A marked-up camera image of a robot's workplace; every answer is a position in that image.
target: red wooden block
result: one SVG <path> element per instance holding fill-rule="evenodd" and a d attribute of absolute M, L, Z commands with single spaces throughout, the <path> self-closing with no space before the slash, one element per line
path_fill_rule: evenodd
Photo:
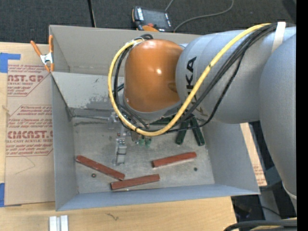
<path fill-rule="evenodd" d="M 123 180 L 124 177 L 125 177 L 125 174 L 123 174 L 119 171 L 116 171 L 112 168 L 109 168 L 109 167 L 107 167 L 103 164 L 97 163 L 97 162 L 95 162 L 95 161 L 93 161 L 93 160 L 91 160 L 91 159 L 89 159 L 85 156 L 78 155 L 76 157 L 76 162 L 81 163 L 81 164 L 83 164 L 87 167 L 93 168 L 93 169 L 95 169 L 95 170 L 97 170 L 97 171 L 99 171 L 99 172 L 101 172 L 105 175 L 108 175 L 108 176 L 113 177 L 113 178 L 118 179 L 118 180 Z"/>
<path fill-rule="evenodd" d="M 132 179 L 128 179 L 128 180 L 112 182 L 111 183 L 111 189 L 117 190 L 117 189 L 121 189 L 121 188 L 138 186 L 138 185 L 142 185 L 142 184 L 156 182 L 156 181 L 159 181 L 159 180 L 160 180 L 159 174 L 147 175 L 147 176 L 142 176 L 142 177 L 138 177 L 138 178 L 132 178 Z"/>
<path fill-rule="evenodd" d="M 153 167 L 160 167 L 160 166 L 164 166 L 164 165 L 168 165 L 168 164 L 192 159 L 192 158 L 195 158 L 195 157 L 197 157 L 196 152 L 187 152 L 187 153 L 183 153 L 183 154 L 179 154 L 179 155 L 175 155 L 175 156 L 169 156 L 169 157 L 154 160 L 154 161 L 152 161 L 152 165 L 153 165 Z"/>

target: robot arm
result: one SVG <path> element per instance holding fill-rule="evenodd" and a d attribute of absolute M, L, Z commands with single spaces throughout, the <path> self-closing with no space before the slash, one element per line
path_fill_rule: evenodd
<path fill-rule="evenodd" d="M 144 136 L 162 135 L 190 115 L 203 125 L 210 120 L 259 120 L 296 209 L 296 27 L 283 29 L 281 35 L 276 28 L 277 24 L 264 24 L 205 35 L 184 50 L 172 42 L 136 39 L 115 56 L 108 88 L 122 122 Z M 275 50 L 277 38 L 281 45 Z M 123 107 L 148 123 L 172 114 L 164 128 L 141 129 L 120 111 L 111 78 L 118 57 L 126 50 Z"/>

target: yellow cable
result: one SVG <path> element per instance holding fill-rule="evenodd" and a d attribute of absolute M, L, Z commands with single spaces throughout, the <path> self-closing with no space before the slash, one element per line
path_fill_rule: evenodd
<path fill-rule="evenodd" d="M 174 124 L 178 121 L 178 119 L 182 116 L 182 114 L 184 113 L 184 111 L 186 110 L 186 108 L 188 107 L 188 105 L 190 104 L 190 102 L 192 101 L 193 97 L 195 96 L 195 94 L 197 93 L 197 91 L 199 90 L 201 84 L 203 83 L 204 79 L 206 78 L 206 76 L 208 75 L 208 73 L 210 72 L 211 68 L 219 61 L 219 59 L 223 56 L 224 53 L 226 53 L 226 51 L 228 49 L 231 48 L 231 46 L 233 44 L 235 44 L 237 41 L 239 41 L 241 38 L 243 38 L 244 36 L 246 36 L 247 34 L 258 30 L 259 28 L 268 25 L 268 23 L 266 24 L 260 24 L 260 25 L 256 25 L 253 27 L 248 28 L 247 30 L 243 31 L 242 33 L 240 33 L 239 35 L 237 35 L 235 38 L 233 38 L 228 44 L 226 44 L 219 52 L 218 54 L 213 58 L 213 60 L 210 62 L 210 64 L 205 68 L 205 70 L 203 71 L 203 73 L 201 74 L 201 76 L 199 77 L 199 79 L 197 80 L 194 88 L 192 89 L 191 93 L 188 95 L 188 97 L 186 98 L 186 100 L 184 101 L 183 105 L 181 106 L 181 108 L 179 109 L 179 111 L 175 114 L 175 116 L 173 117 L 173 119 L 162 129 L 158 130 L 158 131 L 145 131 L 142 130 L 140 128 L 137 128 L 135 125 L 131 124 L 119 111 L 113 94 L 112 94 L 112 72 L 113 69 L 115 67 L 116 61 L 118 59 L 118 57 L 122 54 L 122 52 L 127 49 L 129 46 L 142 41 L 140 40 L 134 40 L 131 41 L 129 43 L 127 43 L 125 46 L 123 46 L 115 55 L 115 57 L 113 58 L 113 61 L 111 62 L 110 65 L 110 69 L 109 69 L 109 73 L 108 73 L 108 92 L 109 92 L 109 97 L 110 97 L 110 101 L 111 101 L 111 105 L 113 106 L 116 114 L 118 115 L 118 117 L 122 120 L 122 122 L 128 126 L 130 129 L 132 129 L 133 131 L 136 131 L 137 133 L 144 135 L 144 136 L 158 136 L 161 135 L 165 132 L 167 132 L 170 128 L 172 128 L 174 126 Z"/>

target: blue tape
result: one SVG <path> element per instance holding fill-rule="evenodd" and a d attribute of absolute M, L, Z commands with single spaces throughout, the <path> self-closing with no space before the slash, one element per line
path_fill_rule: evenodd
<path fill-rule="evenodd" d="M 0 53 L 0 73 L 8 72 L 9 60 L 20 60 L 21 54 Z"/>
<path fill-rule="evenodd" d="M 0 183 L 0 207 L 4 207 L 4 183 Z"/>

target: black floor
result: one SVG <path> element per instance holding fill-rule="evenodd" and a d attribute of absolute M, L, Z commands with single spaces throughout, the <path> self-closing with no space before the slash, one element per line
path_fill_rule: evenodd
<path fill-rule="evenodd" d="M 91 0 L 97 27 L 134 29 L 134 6 L 165 9 L 171 0 Z M 231 0 L 174 0 L 173 25 L 229 8 Z M 284 20 L 296 23 L 296 0 L 234 0 L 227 13 L 191 21 L 181 33 L 204 35 Z M 87 0 L 0 0 L 0 40 L 47 43 L 48 26 L 91 26 Z"/>

